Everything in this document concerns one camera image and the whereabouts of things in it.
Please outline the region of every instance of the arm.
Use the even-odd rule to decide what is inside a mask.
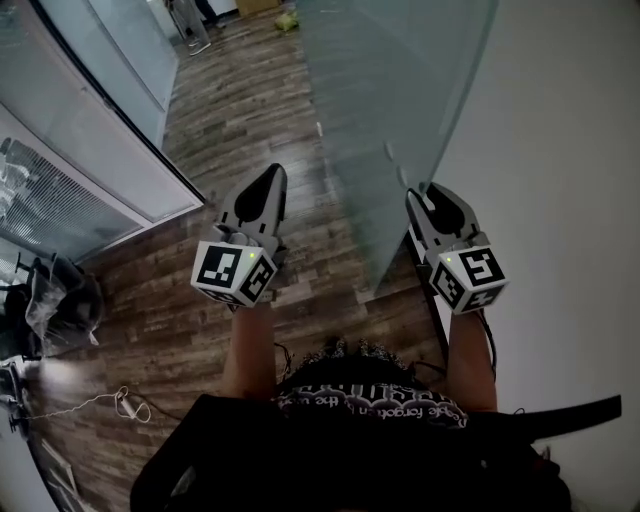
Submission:
[[[273,311],[269,303],[239,308],[222,374],[222,396],[269,400],[276,387]]]
[[[447,394],[467,411],[498,410],[491,355],[475,313],[451,315]]]

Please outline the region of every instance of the white cable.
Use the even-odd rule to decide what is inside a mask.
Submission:
[[[127,386],[122,386],[116,393],[108,393],[108,394],[104,394],[104,395],[98,395],[95,396],[93,398],[90,398],[89,400],[87,400],[86,402],[77,405],[71,409],[65,409],[64,411],[56,411],[56,412],[50,412],[48,414],[42,414],[40,416],[27,416],[26,418],[23,418],[25,420],[38,420],[41,418],[51,418],[53,416],[59,416],[62,414],[69,414],[72,412],[75,412],[79,409],[82,409],[85,405],[89,404],[90,402],[95,402],[96,400],[98,400],[99,398],[110,398],[113,397],[113,405],[116,409],[116,413],[118,414],[118,416],[120,416],[121,418],[127,418],[130,420],[137,420],[140,423],[149,423],[149,420],[151,420],[151,409],[149,408],[149,406],[145,403],[142,402],[138,408],[133,411],[133,408],[131,407],[131,405],[129,405],[129,402],[126,400],[126,396],[129,394],[129,388]],[[122,401],[122,405],[125,409],[125,411],[127,411],[127,414],[120,414],[120,411],[118,410],[118,400]],[[149,416],[147,417],[146,420],[143,420],[141,418],[138,418],[138,413],[140,412],[140,410],[146,407],[147,411],[149,411]]]

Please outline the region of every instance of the hallway floor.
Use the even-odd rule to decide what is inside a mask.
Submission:
[[[336,334],[384,344],[407,362],[442,364],[409,255],[397,255],[375,294],[366,284],[325,169],[300,34],[275,30],[279,12],[212,32],[212,47],[195,57],[179,49],[164,151],[209,204],[85,262],[106,300],[100,345],[31,368],[39,411],[127,385],[182,417],[200,394],[218,391],[231,313],[191,288],[191,266],[220,198],[245,173],[272,162],[289,178],[281,235],[290,253],[273,307],[276,340],[294,354],[293,367]],[[124,511],[135,477],[176,426],[152,412],[148,424],[128,421],[104,399],[35,429],[71,463],[89,503]]]

